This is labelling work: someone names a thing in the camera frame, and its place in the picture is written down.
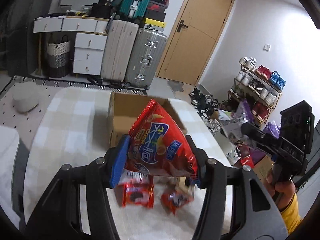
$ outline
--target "silver suitcase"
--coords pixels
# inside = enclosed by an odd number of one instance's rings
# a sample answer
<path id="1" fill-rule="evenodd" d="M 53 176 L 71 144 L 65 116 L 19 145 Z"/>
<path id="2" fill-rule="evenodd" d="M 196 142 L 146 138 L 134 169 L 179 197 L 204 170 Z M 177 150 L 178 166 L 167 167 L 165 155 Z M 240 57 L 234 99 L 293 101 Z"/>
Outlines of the silver suitcase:
<path id="1" fill-rule="evenodd" d="M 124 78 L 126 87 L 150 88 L 166 44 L 163 33 L 139 28 Z"/>
<path id="2" fill-rule="evenodd" d="M 123 82 L 138 28 L 137 24 L 126 21 L 111 22 L 102 59 L 103 79 Z"/>

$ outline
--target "red snack bag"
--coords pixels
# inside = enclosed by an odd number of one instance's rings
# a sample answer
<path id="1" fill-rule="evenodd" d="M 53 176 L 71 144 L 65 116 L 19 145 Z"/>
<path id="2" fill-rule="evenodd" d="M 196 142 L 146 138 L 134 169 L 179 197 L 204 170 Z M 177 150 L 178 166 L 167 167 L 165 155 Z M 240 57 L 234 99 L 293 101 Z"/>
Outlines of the red snack bag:
<path id="1" fill-rule="evenodd" d="M 174 215 L 176 215 L 179 208 L 194 201 L 194 198 L 177 190 L 167 189 L 162 194 L 161 201 Z"/>
<path id="2" fill-rule="evenodd" d="M 153 208 L 154 202 L 153 185 L 125 184 L 123 188 L 122 206 L 127 204 L 142 205 Z"/>
<path id="3" fill-rule="evenodd" d="M 129 131 L 125 168 L 153 176 L 197 176 L 191 148 L 171 116 L 152 99 Z"/>

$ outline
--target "screw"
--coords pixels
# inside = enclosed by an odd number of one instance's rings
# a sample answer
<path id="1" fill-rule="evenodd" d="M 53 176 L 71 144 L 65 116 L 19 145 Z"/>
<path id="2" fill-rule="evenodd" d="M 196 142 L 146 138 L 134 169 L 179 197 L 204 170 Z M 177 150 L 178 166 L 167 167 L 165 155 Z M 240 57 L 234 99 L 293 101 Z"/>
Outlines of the screw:
<path id="1" fill-rule="evenodd" d="M 98 158 L 96 159 L 97 164 L 103 164 L 106 160 L 104 158 Z"/>
<path id="2" fill-rule="evenodd" d="M 216 164 L 217 164 L 217 160 L 216 160 L 216 159 L 213 159 L 213 158 L 210 158 L 210 159 L 208 160 L 208 163 L 209 163 L 210 165 L 216 165 Z"/>
<path id="3" fill-rule="evenodd" d="M 62 169 L 63 171 L 68 171 L 70 168 L 71 168 L 71 165 L 70 165 L 70 164 L 63 164 L 62 167 L 61 167 L 61 169 Z"/>
<path id="4" fill-rule="evenodd" d="M 249 165 L 243 165 L 242 169 L 245 171 L 251 171 L 251 167 Z"/>

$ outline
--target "open cardboard box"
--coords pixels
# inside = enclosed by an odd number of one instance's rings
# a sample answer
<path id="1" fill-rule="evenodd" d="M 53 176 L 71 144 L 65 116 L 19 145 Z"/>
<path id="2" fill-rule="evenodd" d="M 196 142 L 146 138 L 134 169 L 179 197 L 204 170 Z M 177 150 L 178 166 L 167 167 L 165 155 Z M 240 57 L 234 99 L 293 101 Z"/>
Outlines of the open cardboard box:
<path id="1" fill-rule="evenodd" d="M 151 99 L 155 99 L 172 117 L 184 135 L 187 129 L 168 99 L 140 95 L 112 93 L 109 104 L 108 127 L 111 129 L 110 147 L 115 147 L 121 136 L 127 134 Z"/>

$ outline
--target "door handle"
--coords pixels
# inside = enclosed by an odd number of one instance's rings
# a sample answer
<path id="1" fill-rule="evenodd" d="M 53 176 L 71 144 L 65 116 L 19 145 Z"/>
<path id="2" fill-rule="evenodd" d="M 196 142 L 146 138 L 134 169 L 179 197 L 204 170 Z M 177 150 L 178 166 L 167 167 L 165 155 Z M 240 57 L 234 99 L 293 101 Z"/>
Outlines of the door handle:
<path id="1" fill-rule="evenodd" d="M 177 29 L 177 33 L 179 33 L 181 31 L 181 28 L 184 27 L 184 28 L 189 28 L 187 25 L 184 25 L 184 20 L 181 20 L 180 21 L 180 24 L 178 26 L 178 29 Z"/>

